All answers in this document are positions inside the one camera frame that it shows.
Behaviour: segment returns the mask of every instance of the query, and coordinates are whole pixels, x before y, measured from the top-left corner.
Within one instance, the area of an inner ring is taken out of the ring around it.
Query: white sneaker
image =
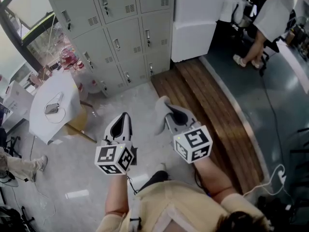
[[[255,62],[254,60],[251,61],[251,64],[258,70],[260,68],[260,64]]]
[[[166,165],[165,163],[160,163],[159,165],[156,166],[155,168],[155,173],[158,171],[165,171],[166,172]]]
[[[47,156],[44,155],[44,156],[41,157],[41,159],[43,161],[43,164],[42,164],[42,167],[39,169],[39,171],[43,172],[45,167],[46,167],[46,165],[47,165]]]
[[[241,67],[243,67],[243,68],[245,68],[246,67],[246,65],[242,62],[242,58],[240,57],[240,56],[238,56],[238,55],[234,55],[233,56],[233,60],[238,64],[238,65],[240,65]]]

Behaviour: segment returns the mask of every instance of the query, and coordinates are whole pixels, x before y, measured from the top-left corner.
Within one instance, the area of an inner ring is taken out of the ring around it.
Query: plug
[[[285,175],[284,171],[282,171],[282,170],[278,171],[278,177],[280,179],[281,184],[284,185],[285,179],[286,179],[286,175]]]

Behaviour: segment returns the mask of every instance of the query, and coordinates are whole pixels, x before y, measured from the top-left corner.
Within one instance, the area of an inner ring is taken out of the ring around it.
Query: strap
[[[135,197],[131,209],[129,232],[136,232],[140,230],[141,230],[140,197]]]

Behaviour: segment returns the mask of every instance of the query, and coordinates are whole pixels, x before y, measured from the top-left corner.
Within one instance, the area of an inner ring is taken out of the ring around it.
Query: white table
[[[58,101],[58,95],[63,94],[59,111],[56,114],[46,115],[45,107]],[[67,124],[77,117],[81,111],[81,102],[77,86],[70,72],[58,72],[50,77],[36,93],[30,110],[29,131],[49,144],[53,136],[63,127],[69,127],[82,137],[96,143],[87,135]]]

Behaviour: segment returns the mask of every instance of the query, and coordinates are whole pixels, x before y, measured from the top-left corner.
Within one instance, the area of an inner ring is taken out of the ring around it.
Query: beige shirt
[[[171,214],[185,231],[212,232],[221,216],[243,211],[253,217],[263,216],[262,212],[239,194],[226,197],[221,205],[205,195],[200,189],[178,181],[165,181],[153,184],[137,194],[140,199],[140,217],[145,232],[162,231],[170,224],[163,214]],[[120,217],[107,215],[97,232],[129,231],[131,210]]]

